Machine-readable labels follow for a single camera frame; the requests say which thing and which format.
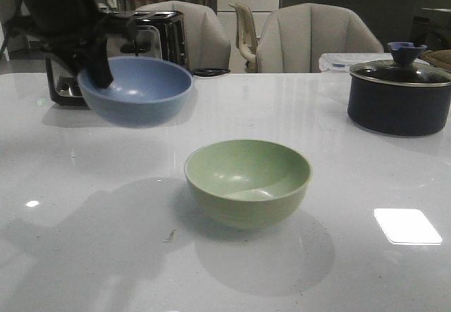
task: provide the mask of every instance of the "black pot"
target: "black pot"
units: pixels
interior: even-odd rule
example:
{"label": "black pot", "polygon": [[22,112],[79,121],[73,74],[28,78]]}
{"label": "black pot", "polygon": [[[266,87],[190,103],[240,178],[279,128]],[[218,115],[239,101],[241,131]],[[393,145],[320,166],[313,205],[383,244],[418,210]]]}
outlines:
{"label": "black pot", "polygon": [[350,74],[347,113],[355,123],[399,136],[430,135],[445,127],[451,101],[449,72],[384,60],[353,65]]}

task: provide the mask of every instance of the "white table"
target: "white table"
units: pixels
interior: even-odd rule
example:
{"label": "white table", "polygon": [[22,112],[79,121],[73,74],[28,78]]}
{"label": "white table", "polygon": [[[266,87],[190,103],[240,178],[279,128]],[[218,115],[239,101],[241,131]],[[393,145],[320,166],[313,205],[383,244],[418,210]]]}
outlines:
{"label": "white table", "polygon": [[[176,119],[131,130],[55,106],[44,74],[0,76],[0,311],[449,311],[450,125],[362,130],[349,85],[345,73],[198,80]],[[274,227],[212,222],[187,190],[186,158],[236,138],[312,164],[305,200]],[[443,241],[392,244],[376,208],[418,209]]]}

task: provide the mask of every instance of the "bowl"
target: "bowl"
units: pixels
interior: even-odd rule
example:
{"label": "bowl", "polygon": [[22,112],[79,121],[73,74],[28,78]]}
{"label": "bowl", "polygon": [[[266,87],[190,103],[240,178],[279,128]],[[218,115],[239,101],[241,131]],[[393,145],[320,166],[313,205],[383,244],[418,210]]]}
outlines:
{"label": "bowl", "polygon": [[77,77],[87,105],[103,119],[123,127],[151,127],[170,120],[186,102],[191,74],[169,61],[144,56],[109,58],[114,81],[94,85],[87,70]]}
{"label": "bowl", "polygon": [[210,218],[240,229],[268,227],[301,204],[311,177],[298,152],[238,139],[195,151],[186,161],[190,192]]}

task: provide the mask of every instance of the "blue bowl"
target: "blue bowl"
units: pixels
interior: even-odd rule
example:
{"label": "blue bowl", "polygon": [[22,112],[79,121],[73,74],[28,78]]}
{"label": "blue bowl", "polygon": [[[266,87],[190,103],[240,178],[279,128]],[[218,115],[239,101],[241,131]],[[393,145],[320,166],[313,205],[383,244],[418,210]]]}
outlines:
{"label": "blue bowl", "polygon": [[190,95],[193,78],[183,67],[158,58],[109,58],[114,81],[94,85],[87,70],[77,77],[87,105],[103,119],[123,127],[151,127],[175,116]]}

